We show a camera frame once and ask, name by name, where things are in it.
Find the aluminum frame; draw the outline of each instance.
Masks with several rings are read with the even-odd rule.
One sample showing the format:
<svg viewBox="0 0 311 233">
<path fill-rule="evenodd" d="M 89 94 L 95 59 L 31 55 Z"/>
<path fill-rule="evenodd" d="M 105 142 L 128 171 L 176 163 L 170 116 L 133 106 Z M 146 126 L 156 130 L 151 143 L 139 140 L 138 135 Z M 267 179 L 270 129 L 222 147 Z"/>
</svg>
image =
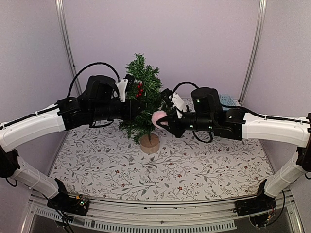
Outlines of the aluminum frame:
<svg viewBox="0 0 311 233">
<path fill-rule="evenodd" d="M 247 90 L 248 90 L 248 87 L 249 87 L 249 84 L 252 78 L 253 70 L 254 70 L 254 65 L 256 61 L 256 56 L 257 56 L 257 52 L 259 48 L 259 42 L 261 38 L 261 32 L 263 28 L 265 13 L 266 13 L 266 6 L 267 6 L 267 0 L 260 0 L 258 18 L 257 18 L 257 26 L 256 26 L 256 32 L 255 32 L 255 38 L 254 38 L 254 43 L 252 47 L 251 57 L 249 59 L 245 80 L 244 80 L 242 90 L 240 93 L 240 97 L 239 97 L 239 102 L 242 105 L 245 101 Z"/>
</svg>

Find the floral tablecloth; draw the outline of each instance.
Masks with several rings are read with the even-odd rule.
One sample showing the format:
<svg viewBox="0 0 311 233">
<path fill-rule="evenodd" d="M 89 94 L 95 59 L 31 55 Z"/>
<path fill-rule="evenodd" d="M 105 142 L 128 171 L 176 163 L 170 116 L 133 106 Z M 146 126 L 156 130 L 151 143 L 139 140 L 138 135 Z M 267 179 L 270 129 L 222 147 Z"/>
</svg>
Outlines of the floral tablecloth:
<svg viewBox="0 0 311 233">
<path fill-rule="evenodd" d="M 215 200 L 255 194 L 272 174 L 258 140 L 197 141 L 156 130 L 160 150 L 145 154 L 118 123 L 70 131 L 51 171 L 71 193 L 123 200 Z M 206 132 L 199 132 L 202 139 Z"/>
</svg>

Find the small christmas tree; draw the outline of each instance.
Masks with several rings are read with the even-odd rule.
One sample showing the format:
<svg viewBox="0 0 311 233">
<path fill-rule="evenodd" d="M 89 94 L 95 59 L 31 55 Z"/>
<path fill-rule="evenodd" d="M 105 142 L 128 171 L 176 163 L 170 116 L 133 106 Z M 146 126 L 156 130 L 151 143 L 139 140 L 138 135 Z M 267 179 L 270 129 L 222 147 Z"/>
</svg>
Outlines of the small christmas tree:
<svg viewBox="0 0 311 233">
<path fill-rule="evenodd" d="M 155 129 L 151 122 L 152 114 L 159 110 L 162 106 L 161 80 L 157 77 L 160 70 L 153 68 L 153 66 L 145 65 L 145 58 L 143 54 L 135 54 L 136 59 L 127 64 L 127 73 L 135 77 L 134 85 L 127 93 L 127 98 L 138 100 L 144 110 L 139 114 L 135 120 L 123 121 L 119 128 L 126 131 L 127 136 L 139 143 L 139 139 L 144 135 L 150 133 Z"/>
</svg>

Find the black cable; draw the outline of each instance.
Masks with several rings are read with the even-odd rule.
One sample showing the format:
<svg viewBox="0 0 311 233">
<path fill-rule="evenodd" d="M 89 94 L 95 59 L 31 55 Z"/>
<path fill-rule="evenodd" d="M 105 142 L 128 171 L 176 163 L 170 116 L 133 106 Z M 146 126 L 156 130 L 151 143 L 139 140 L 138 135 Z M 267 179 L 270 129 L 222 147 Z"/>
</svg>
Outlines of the black cable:
<svg viewBox="0 0 311 233">
<path fill-rule="evenodd" d="M 290 118 L 286 118 L 286 117 L 279 117 L 279 116 L 265 116 L 265 115 L 261 115 L 258 113 L 253 112 L 252 110 L 242 107 L 242 106 L 228 106 L 228 105 L 224 105 L 222 104 L 223 107 L 225 108 L 233 108 L 233 109 L 242 109 L 245 110 L 247 113 L 250 113 L 256 117 L 260 117 L 260 118 L 264 118 L 264 119 L 270 119 L 270 120 L 285 120 L 285 121 L 292 121 L 292 122 L 296 122 L 296 123 L 304 123 L 304 124 L 309 124 L 311 125 L 311 122 L 308 121 L 303 121 L 303 120 L 296 120 L 296 119 L 290 119 Z"/>
<path fill-rule="evenodd" d="M 9 183 L 9 185 L 11 185 L 12 187 L 16 187 L 17 186 L 17 180 L 15 180 L 15 184 L 12 184 L 8 178 L 5 178 L 5 180 Z"/>
<path fill-rule="evenodd" d="M 311 180 L 311 177 L 308 177 L 306 173 L 305 173 L 305 177 L 306 177 L 308 180 Z"/>
<path fill-rule="evenodd" d="M 186 81 L 186 82 L 181 82 L 181 83 L 177 84 L 177 86 L 173 89 L 173 94 L 177 91 L 177 89 L 178 89 L 181 85 L 185 85 L 185 84 L 190 84 L 190 85 L 194 86 L 196 89 L 199 89 L 199 87 L 198 87 L 196 84 L 194 84 L 194 83 L 192 83 L 192 82 L 189 82 L 189 81 Z"/>
<path fill-rule="evenodd" d="M 48 108 L 48 109 L 44 109 L 44 110 L 42 110 L 42 111 L 39 111 L 39 112 L 37 112 L 37 114 L 36 114 L 36 113 L 31 113 L 31 114 L 26 115 L 26 116 L 23 116 L 23 117 L 21 117 L 21 118 L 19 118 L 19 119 L 10 121 L 9 123 L 7 123 L 7 124 L 5 124 L 5 125 L 0 126 L 0 130 L 2 130 L 2 129 L 5 128 L 5 127 L 11 126 L 11 125 L 13 125 L 13 124 L 19 123 L 19 122 L 21 122 L 21 121 L 23 121 L 23 120 L 26 120 L 26 119 L 28 119 L 28 118 L 31 118 L 31 117 L 34 117 L 34 116 L 37 116 L 37 115 L 40 115 L 40 114 L 47 113 L 47 112 L 49 112 L 49 111 L 53 111 L 53 110 L 55 110 L 55 109 L 57 109 L 57 108 L 58 108 L 58 105 L 56 105 L 56 106 L 54 106 L 54 107 L 52 107 L 52 108 Z"/>
<path fill-rule="evenodd" d="M 94 63 L 91 63 L 91 64 L 88 64 L 87 66 L 85 66 L 84 68 L 82 68 L 72 79 L 71 81 L 71 84 L 69 86 L 69 90 L 68 90 L 68 94 L 67 94 L 67 98 L 70 97 L 71 95 L 71 90 L 73 88 L 73 85 L 74 85 L 74 82 L 76 81 L 76 79 L 78 78 L 78 76 L 84 71 L 86 70 L 87 68 L 89 67 L 92 67 L 92 66 L 95 66 L 95 65 L 104 65 L 104 66 L 107 66 L 109 67 L 110 69 L 112 69 L 112 71 L 116 74 L 117 78 L 118 78 L 118 82 L 120 81 L 120 76 L 118 75 L 117 71 L 108 63 L 106 62 L 94 62 Z"/>
<path fill-rule="evenodd" d="M 282 191 L 282 194 L 283 194 L 283 206 L 282 206 L 282 209 L 280 211 L 280 214 L 276 217 L 276 219 L 273 222 L 270 222 L 267 225 L 262 226 L 262 227 L 258 227 L 258 228 L 265 228 L 265 227 L 271 226 L 272 224 L 274 224 L 281 217 L 281 215 L 282 215 L 282 213 L 284 211 L 284 207 L 285 207 L 285 193 L 284 193 L 284 191 Z"/>
<path fill-rule="evenodd" d="M 195 134 L 195 131 L 192 131 L 192 134 L 193 134 L 193 136 L 196 138 L 196 140 L 198 140 L 199 142 L 211 143 L 211 142 L 213 141 L 213 135 L 212 135 L 211 131 L 208 132 L 208 135 L 209 135 L 209 141 L 208 141 L 208 142 L 201 140 L 201 139 Z"/>
<path fill-rule="evenodd" d="M 59 212 L 59 210 L 53 205 L 53 203 L 52 203 L 44 194 L 42 194 L 42 195 L 45 197 L 45 199 L 48 201 L 48 203 L 51 204 L 51 206 L 53 207 L 53 209 L 61 216 L 62 222 L 63 222 L 63 224 L 65 225 L 65 226 L 64 226 L 65 231 L 66 231 L 67 233 L 70 233 L 70 232 L 66 229 L 66 227 L 69 227 L 69 229 L 71 230 L 71 232 L 74 233 L 72 227 L 71 227 L 71 226 L 69 225 L 69 223 L 68 223 L 68 216 L 67 216 L 66 214 L 64 214 L 64 212 L 62 212 L 62 213 Z"/>
</svg>

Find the pink fuzzy toy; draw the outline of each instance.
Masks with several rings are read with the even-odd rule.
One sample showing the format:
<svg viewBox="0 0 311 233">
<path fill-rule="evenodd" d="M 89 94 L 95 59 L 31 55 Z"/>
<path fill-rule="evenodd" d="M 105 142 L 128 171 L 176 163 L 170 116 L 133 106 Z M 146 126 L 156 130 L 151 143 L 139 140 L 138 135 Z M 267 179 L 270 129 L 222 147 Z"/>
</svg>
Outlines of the pink fuzzy toy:
<svg viewBox="0 0 311 233">
<path fill-rule="evenodd" d="M 163 129 L 161 126 L 158 126 L 158 125 L 156 124 L 156 122 L 157 122 L 158 120 L 160 120 L 161 118 L 166 117 L 166 116 L 167 116 L 166 112 L 164 112 L 164 111 L 157 111 L 157 112 L 154 112 L 154 113 L 153 113 L 152 118 L 151 118 L 151 121 L 152 121 L 152 123 L 154 124 L 154 126 L 156 126 L 156 127 L 159 128 L 159 129 Z M 162 125 L 169 125 L 167 121 L 161 122 L 161 124 L 162 124 Z"/>
</svg>

